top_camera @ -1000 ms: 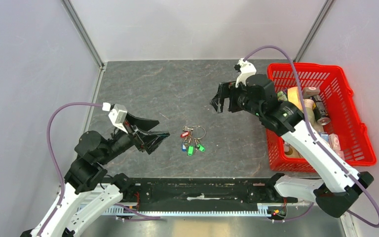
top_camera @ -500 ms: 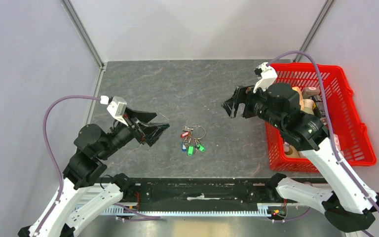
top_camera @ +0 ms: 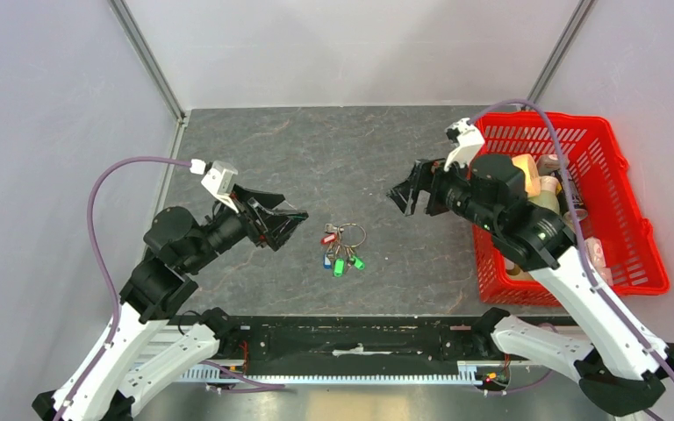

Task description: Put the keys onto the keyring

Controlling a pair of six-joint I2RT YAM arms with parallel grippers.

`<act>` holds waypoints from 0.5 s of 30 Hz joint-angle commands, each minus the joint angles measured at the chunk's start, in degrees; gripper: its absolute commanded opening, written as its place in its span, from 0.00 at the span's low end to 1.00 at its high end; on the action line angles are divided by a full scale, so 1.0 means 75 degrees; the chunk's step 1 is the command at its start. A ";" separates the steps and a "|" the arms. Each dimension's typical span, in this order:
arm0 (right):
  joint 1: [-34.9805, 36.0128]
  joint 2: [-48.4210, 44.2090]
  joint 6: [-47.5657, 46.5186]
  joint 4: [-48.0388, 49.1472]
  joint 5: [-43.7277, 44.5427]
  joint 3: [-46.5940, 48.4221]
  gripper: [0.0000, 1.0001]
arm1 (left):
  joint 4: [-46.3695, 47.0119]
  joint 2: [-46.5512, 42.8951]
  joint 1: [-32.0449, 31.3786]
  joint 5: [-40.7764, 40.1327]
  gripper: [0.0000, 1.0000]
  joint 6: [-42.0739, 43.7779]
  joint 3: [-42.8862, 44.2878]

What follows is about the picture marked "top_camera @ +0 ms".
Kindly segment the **green key tag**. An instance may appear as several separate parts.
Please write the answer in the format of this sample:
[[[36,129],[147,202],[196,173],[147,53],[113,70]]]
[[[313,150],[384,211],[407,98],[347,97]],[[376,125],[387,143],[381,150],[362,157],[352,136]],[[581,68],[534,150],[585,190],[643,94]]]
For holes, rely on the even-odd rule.
[[[342,277],[345,273],[346,262],[342,258],[337,258],[333,263],[333,275]]]

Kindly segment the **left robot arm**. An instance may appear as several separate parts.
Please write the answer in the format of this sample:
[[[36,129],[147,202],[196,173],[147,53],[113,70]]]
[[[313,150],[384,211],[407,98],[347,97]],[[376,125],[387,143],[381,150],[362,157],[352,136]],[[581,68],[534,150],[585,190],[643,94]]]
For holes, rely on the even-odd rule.
[[[36,396],[32,407],[43,420],[132,420],[174,380],[215,354],[235,355],[240,335],[220,308],[207,310],[176,342],[144,364],[135,363],[197,290],[192,276],[243,239],[276,251],[308,218],[305,210],[281,210],[281,194],[233,187],[232,204],[218,203],[204,224],[173,206],[154,217],[144,236],[144,258],[119,293],[119,317],[108,324],[111,340],[94,346],[57,390]]]

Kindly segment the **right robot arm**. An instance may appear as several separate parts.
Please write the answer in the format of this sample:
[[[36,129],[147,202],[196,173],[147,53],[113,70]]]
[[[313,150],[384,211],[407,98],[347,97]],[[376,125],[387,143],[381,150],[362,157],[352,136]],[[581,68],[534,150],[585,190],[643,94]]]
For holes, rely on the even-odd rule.
[[[674,343],[637,322],[580,254],[563,218],[528,200],[525,181],[503,154],[483,154],[468,165],[418,160],[388,197],[409,216],[427,192],[427,215],[452,212],[487,232],[495,249],[549,291],[585,334],[573,339],[494,308],[473,324],[471,346],[478,356],[512,354],[547,367],[617,417],[649,410],[674,374]]]

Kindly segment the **metal keyring with keys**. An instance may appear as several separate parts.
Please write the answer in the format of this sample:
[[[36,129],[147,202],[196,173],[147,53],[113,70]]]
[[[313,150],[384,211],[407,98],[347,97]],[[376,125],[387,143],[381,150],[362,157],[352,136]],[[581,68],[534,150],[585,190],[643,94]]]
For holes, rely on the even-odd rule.
[[[323,257],[327,255],[332,263],[334,263],[337,258],[342,258],[346,262],[344,274],[346,274],[350,268],[363,271],[366,268],[366,264],[363,258],[358,255],[357,249],[362,246],[368,238],[365,228],[357,223],[345,223],[341,225],[326,223],[324,225],[323,237],[331,232],[336,232],[339,235],[339,238],[331,244],[322,245],[320,243],[326,248]],[[333,275],[333,268],[327,270],[329,270],[332,276],[335,277]]]

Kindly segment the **red key tag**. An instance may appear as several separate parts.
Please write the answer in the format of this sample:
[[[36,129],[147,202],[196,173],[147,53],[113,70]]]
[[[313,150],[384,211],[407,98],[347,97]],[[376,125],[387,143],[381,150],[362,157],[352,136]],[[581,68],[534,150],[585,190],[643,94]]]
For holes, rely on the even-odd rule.
[[[322,245],[327,245],[334,243],[339,238],[339,235],[336,232],[331,232],[328,233],[325,237],[323,237],[320,241]]]

